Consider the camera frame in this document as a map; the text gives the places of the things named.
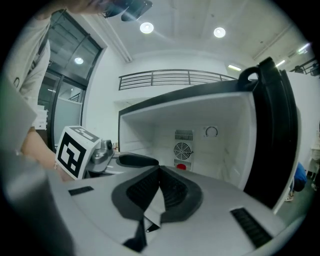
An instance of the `white shirt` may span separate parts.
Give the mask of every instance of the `white shirt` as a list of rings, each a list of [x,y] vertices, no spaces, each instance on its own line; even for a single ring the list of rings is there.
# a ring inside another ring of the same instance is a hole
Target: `white shirt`
[[[40,55],[38,52],[49,26],[50,17],[44,20],[33,17],[21,31],[4,65],[4,72],[10,83],[35,112],[50,59],[49,40]]]

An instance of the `black grille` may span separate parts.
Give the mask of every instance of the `black grille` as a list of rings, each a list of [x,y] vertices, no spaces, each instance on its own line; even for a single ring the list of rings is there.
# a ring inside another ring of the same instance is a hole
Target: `black grille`
[[[259,225],[259,223],[245,208],[234,209],[230,212],[256,248],[263,246],[272,239],[272,237],[264,230],[262,226]]]

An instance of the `white ceiling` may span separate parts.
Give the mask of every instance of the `white ceiling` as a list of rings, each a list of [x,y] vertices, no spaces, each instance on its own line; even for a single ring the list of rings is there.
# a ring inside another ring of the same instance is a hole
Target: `white ceiling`
[[[281,69],[293,69],[313,57],[296,52],[307,42],[294,24],[267,0],[152,0],[153,7],[138,21],[108,18],[133,58],[150,53],[205,52],[246,67],[271,56]],[[154,25],[151,34],[140,32],[140,24]],[[223,27],[226,35],[213,31]]]

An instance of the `hand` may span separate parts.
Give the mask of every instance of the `hand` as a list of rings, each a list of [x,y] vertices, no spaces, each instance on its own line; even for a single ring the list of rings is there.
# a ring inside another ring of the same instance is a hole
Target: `hand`
[[[62,9],[67,9],[74,14],[99,14],[104,12],[110,1],[112,0],[53,0],[40,10],[35,18],[45,20]]]

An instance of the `glass door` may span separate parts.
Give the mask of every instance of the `glass door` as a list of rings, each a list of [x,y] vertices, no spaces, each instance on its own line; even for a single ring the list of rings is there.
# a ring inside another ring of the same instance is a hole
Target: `glass door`
[[[35,129],[50,149],[52,149],[50,129],[52,105],[54,102],[55,92],[57,90],[60,79],[60,75],[55,75],[50,72],[46,72],[38,95],[38,109],[40,112],[44,113],[43,115],[46,115],[46,123],[41,127],[36,126]]]
[[[85,90],[80,84],[64,77],[59,86],[54,110],[54,147],[57,148],[66,126],[81,125]]]

